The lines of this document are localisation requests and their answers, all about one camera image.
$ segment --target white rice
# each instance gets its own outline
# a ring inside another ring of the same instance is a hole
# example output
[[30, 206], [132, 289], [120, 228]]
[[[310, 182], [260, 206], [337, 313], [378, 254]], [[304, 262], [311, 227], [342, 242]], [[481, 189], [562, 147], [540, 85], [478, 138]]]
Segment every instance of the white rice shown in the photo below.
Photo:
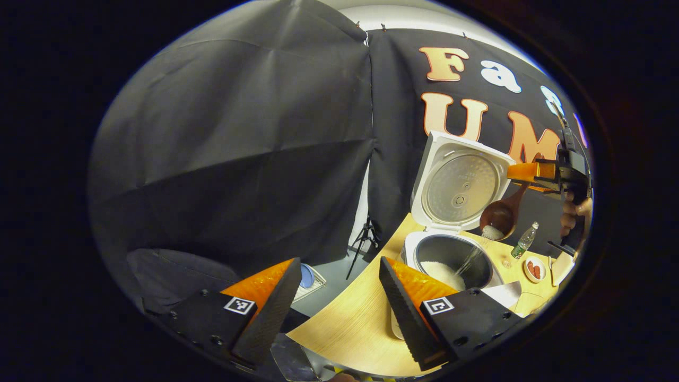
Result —
[[495, 241], [495, 240], [500, 239], [504, 235], [502, 234], [502, 232], [499, 229], [497, 229], [495, 227], [491, 227], [490, 225], [487, 225], [487, 226], [483, 227], [483, 233], [481, 234], [481, 236], [485, 237], [486, 239]]
[[420, 263], [420, 266], [422, 266], [427, 275], [430, 275], [458, 292], [466, 289], [462, 276], [456, 275], [455, 271], [448, 265], [437, 261], [423, 261]]

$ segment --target water bottle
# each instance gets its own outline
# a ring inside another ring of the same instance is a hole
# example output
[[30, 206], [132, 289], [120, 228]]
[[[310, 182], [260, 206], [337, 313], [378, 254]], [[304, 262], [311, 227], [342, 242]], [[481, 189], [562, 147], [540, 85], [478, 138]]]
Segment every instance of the water bottle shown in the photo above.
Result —
[[527, 229], [524, 234], [521, 236], [519, 239], [519, 242], [517, 243], [516, 247], [511, 250], [511, 255], [513, 258], [518, 259], [520, 258], [525, 251], [528, 250], [531, 244], [533, 244], [533, 240], [535, 239], [535, 232], [537, 232], [538, 227], [540, 224], [538, 222], [533, 222], [533, 225]]

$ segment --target white plate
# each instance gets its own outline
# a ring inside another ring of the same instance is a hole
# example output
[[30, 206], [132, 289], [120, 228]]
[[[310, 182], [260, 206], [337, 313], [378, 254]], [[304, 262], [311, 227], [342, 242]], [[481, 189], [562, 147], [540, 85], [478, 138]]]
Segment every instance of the white plate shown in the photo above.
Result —
[[[540, 267], [540, 279], [536, 279], [535, 276], [528, 270], [528, 262], [532, 262], [533, 266], [539, 266]], [[533, 281], [534, 283], [539, 283], [540, 281], [545, 279], [545, 276], [547, 275], [547, 267], [545, 266], [545, 263], [538, 259], [535, 256], [529, 256], [526, 261], [524, 261], [524, 273], [526, 274], [526, 277], [530, 280]]]

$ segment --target wooden spoon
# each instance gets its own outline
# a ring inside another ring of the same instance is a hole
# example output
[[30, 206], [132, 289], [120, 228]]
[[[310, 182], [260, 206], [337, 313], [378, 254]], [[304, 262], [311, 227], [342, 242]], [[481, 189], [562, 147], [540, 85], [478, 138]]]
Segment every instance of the wooden spoon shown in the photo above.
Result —
[[[533, 162], [538, 158], [544, 159], [545, 156], [541, 153], [537, 153], [535, 154], [535, 158], [533, 158]], [[528, 186], [530, 186], [530, 183], [522, 182], [521, 188], [515, 192], [514, 195], [490, 203], [488, 207], [483, 210], [483, 213], [481, 213], [481, 221], [479, 222], [481, 231], [483, 231], [483, 228], [487, 225], [500, 231], [504, 236], [497, 239], [497, 241], [505, 240], [509, 235], [513, 234], [519, 218], [521, 199], [524, 197]]]

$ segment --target wooden table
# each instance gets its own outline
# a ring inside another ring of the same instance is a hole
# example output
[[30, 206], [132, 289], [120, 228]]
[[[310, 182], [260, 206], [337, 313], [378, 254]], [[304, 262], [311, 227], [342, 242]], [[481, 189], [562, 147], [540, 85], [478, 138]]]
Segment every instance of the wooden table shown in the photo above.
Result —
[[[347, 368], [377, 376], [409, 377], [436, 371], [420, 370], [405, 344], [391, 331], [391, 308], [378, 278], [380, 258], [398, 258], [405, 237], [424, 227], [415, 223], [408, 214], [382, 251], [368, 267], [335, 300], [300, 325], [288, 336], [310, 351]], [[510, 269], [502, 265], [512, 247], [499, 242], [481, 240], [477, 235], [462, 232], [461, 235], [478, 241], [486, 250], [505, 283], [519, 280], [521, 297], [511, 308], [525, 316], [541, 308], [554, 294], [557, 287], [551, 285], [551, 273], [540, 283], [532, 283], [524, 274], [523, 262]], [[548, 257], [526, 252], [547, 263]]]

